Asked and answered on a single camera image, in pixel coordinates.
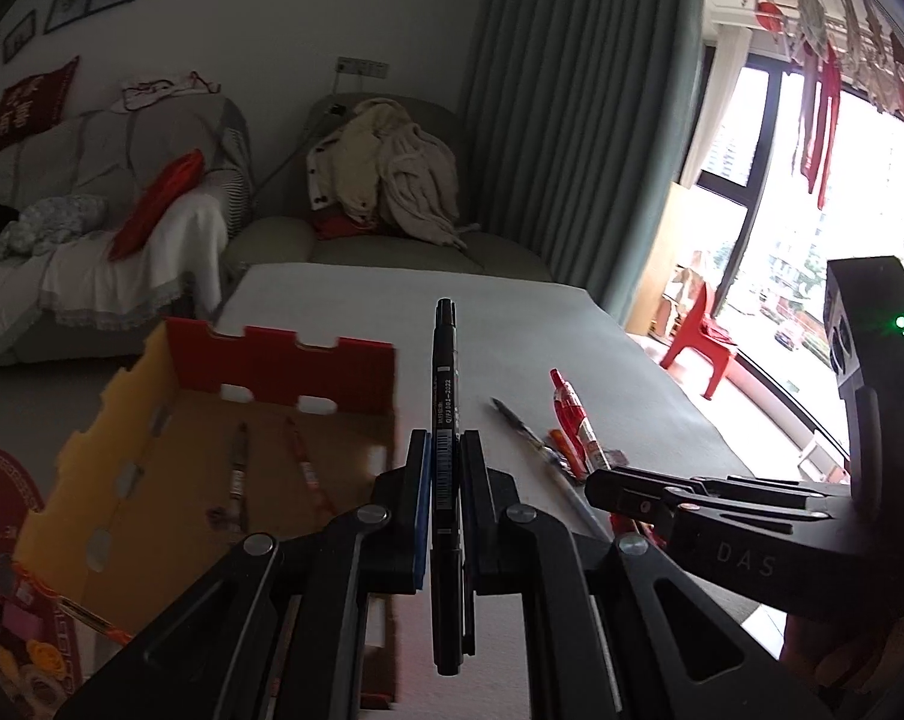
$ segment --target electrical outlet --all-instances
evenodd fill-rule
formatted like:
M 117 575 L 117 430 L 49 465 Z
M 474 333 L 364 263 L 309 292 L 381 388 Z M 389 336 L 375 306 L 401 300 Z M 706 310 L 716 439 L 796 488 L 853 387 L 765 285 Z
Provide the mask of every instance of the electrical outlet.
M 340 56 L 336 60 L 335 71 L 350 76 L 364 76 L 367 79 L 383 79 L 388 75 L 388 65 L 385 62 L 373 62 L 371 59 Z

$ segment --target white curtain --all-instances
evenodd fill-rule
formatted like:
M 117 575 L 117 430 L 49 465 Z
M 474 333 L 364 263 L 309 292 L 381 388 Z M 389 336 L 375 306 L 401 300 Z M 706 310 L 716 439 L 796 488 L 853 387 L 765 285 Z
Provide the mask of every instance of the white curtain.
M 691 189 L 699 179 L 705 157 L 708 157 L 708 151 L 713 147 L 722 117 L 729 107 L 729 100 L 732 100 L 735 84 L 749 56 L 751 40 L 752 30 L 745 26 L 719 26 L 719 42 L 715 47 L 713 70 L 708 76 L 708 86 L 705 87 L 702 113 L 679 179 L 679 183 L 686 189 Z

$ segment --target red pen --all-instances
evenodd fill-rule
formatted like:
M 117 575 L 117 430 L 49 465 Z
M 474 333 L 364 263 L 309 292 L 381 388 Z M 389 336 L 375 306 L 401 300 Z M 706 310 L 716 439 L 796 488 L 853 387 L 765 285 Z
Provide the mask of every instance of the red pen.
M 552 368 L 549 375 L 556 386 L 552 405 L 556 409 L 559 425 L 575 449 L 577 463 L 572 467 L 575 475 L 579 479 L 585 479 L 595 469 L 608 469 L 609 461 L 599 446 L 595 431 L 588 421 L 582 401 L 575 394 L 575 389 L 562 378 L 562 374 L 556 368 Z

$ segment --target metal screw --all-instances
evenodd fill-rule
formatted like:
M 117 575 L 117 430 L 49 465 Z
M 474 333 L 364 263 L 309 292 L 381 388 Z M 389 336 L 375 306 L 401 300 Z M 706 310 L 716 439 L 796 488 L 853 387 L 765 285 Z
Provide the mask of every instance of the metal screw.
M 519 525 L 525 525 L 532 522 L 536 516 L 537 512 L 535 509 L 524 503 L 513 503 L 506 509 L 506 517 L 511 519 L 512 522 L 517 522 Z
M 638 533 L 626 533 L 619 539 L 619 552 L 623 555 L 645 555 L 649 551 L 649 542 Z
M 369 503 L 355 512 L 355 515 L 359 518 L 359 522 L 364 522 L 366 525 L 378 525 L 388 518 L 388 509 L 377 503 Z
M 242 548 L 252 557 L 268 555 L 273 546 L 276 546 L 276 543 L 268 533 L 252 533 L 242 544 Z

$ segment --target chair leg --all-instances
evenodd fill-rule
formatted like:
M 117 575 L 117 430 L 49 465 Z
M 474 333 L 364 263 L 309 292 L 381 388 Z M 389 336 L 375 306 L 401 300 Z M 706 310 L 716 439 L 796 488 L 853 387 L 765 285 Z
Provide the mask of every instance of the chair leg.
M 680 343 L 679 341 L 672 341 L 672 345 L 669 346 L 668 350 L 665 352 L 665 357 L 662 358 L 662 361 L 659 363 L 665 370 L 668 370 L 668 367 L 676 362 L 676 357 L 679 357 L 679 352 L 681 352 L 686 345 L 684 343 Z
M 732 355 L 722 357 L 719 360 L 713 360 L 713 378 L 708 380 L 708 386 L 703 393 L 703 398 L 705 398 L 705 400 L 713 399 L 715 389 L 719 386 L 719 382 L 726 378 L 726 370 L 729 367 L 730 362 L 732 362 Z

